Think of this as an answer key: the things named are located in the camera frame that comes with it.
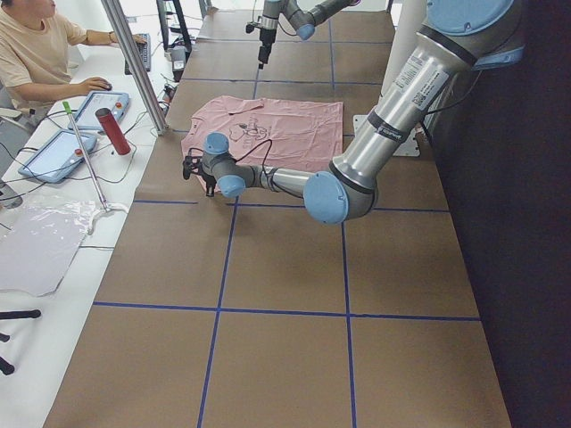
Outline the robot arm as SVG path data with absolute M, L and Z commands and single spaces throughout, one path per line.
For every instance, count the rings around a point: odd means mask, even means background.
M 261 47 L 258 53 L 258 68 L 262 70 L 269 63 L 272 46 L 276 42 L 279 19 L 284 16 L 294 29 L 294 34 L 301 40 L 308 40 L 315 33 L 318 25 L 347 7 L 353 7 L 360 1 L 327 0 L 304 11 L 294 0 L 267 0 L 263 4 L 261 15 L 246 24 L 245 31 L 252 33 L 259 30 Z
M 208 135 L 203 154 L 189 152 L 183 177 L 201 177 L 206 193 L 236 198 L 259 187 L 301 198 L 317 221 L 340 224 L 368 214 L 377 202 L 377 174 L 422 122 L 457 74 L 520 61 L 525 1 L 428 1 L 416 46 L 399 75 L 357 128 L 348 148 L 322 171 L 239 165 L 221 133 Z

